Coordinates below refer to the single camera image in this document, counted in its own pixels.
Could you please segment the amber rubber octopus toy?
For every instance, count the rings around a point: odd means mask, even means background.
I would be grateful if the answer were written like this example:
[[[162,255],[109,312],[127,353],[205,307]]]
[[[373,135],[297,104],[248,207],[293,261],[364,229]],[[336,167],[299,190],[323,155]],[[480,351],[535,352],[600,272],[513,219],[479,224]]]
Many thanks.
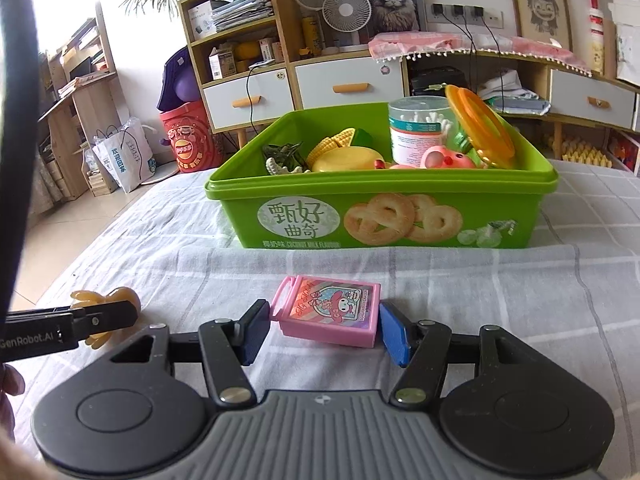
[[[73,298],[72,308],[86,308],[95,306],[96,304],[111,304],[112,302],[125,300],[129,301],[137,311],[136,316],[139,316],[141,312],[141,301],[137,293],[126,286],[116,287],[106,295],[101,295],[98,292],[93,292],[92,290],[74,290],[70,293],[70,296]],[[114,333],[118,332],[118,330],[108,330],[104,333],[96,333],[90,335],[86,340],[85,344],[90,347],[92,350],[98,350],[103,347],[104,344],[107,344]]]

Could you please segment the pink cartoon card box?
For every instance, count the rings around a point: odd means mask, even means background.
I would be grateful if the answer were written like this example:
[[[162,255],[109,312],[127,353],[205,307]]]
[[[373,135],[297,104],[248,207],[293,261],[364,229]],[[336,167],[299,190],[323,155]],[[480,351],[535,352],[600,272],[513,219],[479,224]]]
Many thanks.
[[[373,348],[381,285],[310,275],[290,275],[271,301],[270,318],[285,336]]]

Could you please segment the grey checked table cloth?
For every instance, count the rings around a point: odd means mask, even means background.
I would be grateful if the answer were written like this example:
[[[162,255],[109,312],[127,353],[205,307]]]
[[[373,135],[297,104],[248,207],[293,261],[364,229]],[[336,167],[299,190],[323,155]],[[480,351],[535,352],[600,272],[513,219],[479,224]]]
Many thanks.
[[[475,333],[499,325],[608,401],[615,434],[605,477],[639,469],[639,181],[558,162],[524,249],[246,249],[206,175],[173,177],[118,216],[39,299],[132,288],[143,322],[190,332],[271,299],[289,275],[379,284],[407,318]]]

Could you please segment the green plastic cookie box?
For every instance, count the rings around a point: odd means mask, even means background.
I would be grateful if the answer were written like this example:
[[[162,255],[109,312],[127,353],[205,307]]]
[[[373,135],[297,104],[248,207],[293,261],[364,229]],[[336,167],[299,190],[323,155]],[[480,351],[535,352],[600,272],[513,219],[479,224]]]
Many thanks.
[[[308,154],[347,127],[369,133],[390,158],[383,103],[296,110],[283,115],[208,179],[246,248],[378,246],[523,248],[558,174],[517,131],[515,169],[367,169],[274,176],[265,148],[296,144]]]

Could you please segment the white paper shopping bag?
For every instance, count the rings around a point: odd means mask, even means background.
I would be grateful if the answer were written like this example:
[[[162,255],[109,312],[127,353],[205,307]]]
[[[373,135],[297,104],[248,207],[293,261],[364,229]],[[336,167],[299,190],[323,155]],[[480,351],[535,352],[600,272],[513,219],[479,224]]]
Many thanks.
[[[93,153],[125,193],[154,176],[156,160],[139,118],[130,117],[119,127],[96,129],[91,143]]]

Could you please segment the pink pig toy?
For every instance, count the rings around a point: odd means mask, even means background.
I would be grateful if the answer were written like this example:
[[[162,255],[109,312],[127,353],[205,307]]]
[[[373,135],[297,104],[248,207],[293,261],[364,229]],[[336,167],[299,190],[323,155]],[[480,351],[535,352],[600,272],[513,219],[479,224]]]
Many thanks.
[[[390,165],[390,169],[476,169],[476,163],[463,153],[444,146],[429,148],[421,156],[420,162],[413,165]]]

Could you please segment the yellow plastic toy bowl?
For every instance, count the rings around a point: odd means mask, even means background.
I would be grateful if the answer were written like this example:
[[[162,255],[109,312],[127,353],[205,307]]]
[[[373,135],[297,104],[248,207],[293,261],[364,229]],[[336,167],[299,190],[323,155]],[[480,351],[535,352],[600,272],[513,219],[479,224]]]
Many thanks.
[[[334,148],[320,155],[311,165],[312,172],[340,172],[372,170],[383,156],[365,146]]]

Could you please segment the red snack bucket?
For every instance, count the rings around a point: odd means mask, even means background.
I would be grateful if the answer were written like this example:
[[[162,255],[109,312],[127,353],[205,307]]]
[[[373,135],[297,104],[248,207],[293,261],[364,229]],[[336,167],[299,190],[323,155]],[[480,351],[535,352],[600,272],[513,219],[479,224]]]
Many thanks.
[[[210,130],[202,100],[160,113],[160,120],[183,174],[217,168],[224,162],[222,144]]]

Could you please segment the orange toy lid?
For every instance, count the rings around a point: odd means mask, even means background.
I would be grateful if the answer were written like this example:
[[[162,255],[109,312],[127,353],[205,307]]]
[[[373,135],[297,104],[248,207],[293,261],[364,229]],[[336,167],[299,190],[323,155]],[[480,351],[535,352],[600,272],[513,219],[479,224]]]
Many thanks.
[[[448,84],[445,94],[478,158],[491,167],[514,169],[514,144],[498,115],[469,89]]]

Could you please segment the clear cotton swab jar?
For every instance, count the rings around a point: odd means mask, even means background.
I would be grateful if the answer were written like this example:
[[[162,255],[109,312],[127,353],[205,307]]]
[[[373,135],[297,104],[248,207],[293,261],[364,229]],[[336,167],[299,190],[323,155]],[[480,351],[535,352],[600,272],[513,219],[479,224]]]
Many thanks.
[[[447,144],[457,119],[443,96],[407,96],[388,104],[388,124],[393,161],[417,167],[429,148]]]

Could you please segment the purple plush toy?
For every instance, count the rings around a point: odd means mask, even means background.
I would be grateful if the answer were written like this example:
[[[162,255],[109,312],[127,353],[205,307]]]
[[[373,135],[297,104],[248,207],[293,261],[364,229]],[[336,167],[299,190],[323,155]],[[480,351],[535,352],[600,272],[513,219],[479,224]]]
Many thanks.
[[[164,65],[163,84],[157,109],[161,113],[170,112],[183,104],[201,99],[200,89],[195,79],[189,50],[183,47],[171,55]]]

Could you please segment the pink lace cloth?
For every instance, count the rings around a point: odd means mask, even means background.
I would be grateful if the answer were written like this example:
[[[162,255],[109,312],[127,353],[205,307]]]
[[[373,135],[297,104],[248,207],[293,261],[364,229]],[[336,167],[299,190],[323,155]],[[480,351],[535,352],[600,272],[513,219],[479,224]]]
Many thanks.
[[[562,66],[582,76],[592,76],[588,65],[570,50],[520,36],[491,35],[490,32],[470,36],[463,32],[384,32],[369,41],[368,49],[370,57],[378,61],[483,53],[537,60]]]

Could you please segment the wooden cabinet with drawers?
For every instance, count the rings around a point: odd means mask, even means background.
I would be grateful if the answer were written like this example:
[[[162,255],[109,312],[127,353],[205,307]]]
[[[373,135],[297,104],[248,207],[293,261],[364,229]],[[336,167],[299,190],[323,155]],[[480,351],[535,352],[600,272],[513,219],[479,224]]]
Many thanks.
[[[478,3],[487,12],[503,16],[506,28],[488,36],[495,42],[515,34],[512,0],[434,0],[441,3]],[[268,125],[280,116],[335,105],[394,100],[408,89],[408,70],[400,60],[375,61],[367,51],[340,52],[303,60],[302,9],[295,0],[271,0],[273,12],[266,18],[232,27],[205,38],[195,37],[189,12],[209,0],[180,0],[188,51],[195,79],[213,132],[243,130]],[[574,54],[585,60],[589,49],[589,0],[567,0]],[[282,61],[257,70],[215,79],[208,56],[213,47],[238,38],[273,36],[281,41]]]

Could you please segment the framed cat picture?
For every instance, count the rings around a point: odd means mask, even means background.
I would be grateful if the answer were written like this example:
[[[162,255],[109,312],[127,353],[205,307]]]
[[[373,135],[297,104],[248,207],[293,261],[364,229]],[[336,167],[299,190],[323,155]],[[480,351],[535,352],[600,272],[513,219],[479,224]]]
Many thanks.
[[[369,0],[370,38],[384,32],[424,32],[427,30],[424,0]]]

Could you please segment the framed girl cartoon picture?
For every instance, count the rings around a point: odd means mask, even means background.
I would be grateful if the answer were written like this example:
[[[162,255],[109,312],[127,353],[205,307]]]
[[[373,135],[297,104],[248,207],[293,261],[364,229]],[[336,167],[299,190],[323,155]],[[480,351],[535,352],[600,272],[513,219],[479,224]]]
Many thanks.
[[[573,50],[568,0],[512,0],[518,36]]]

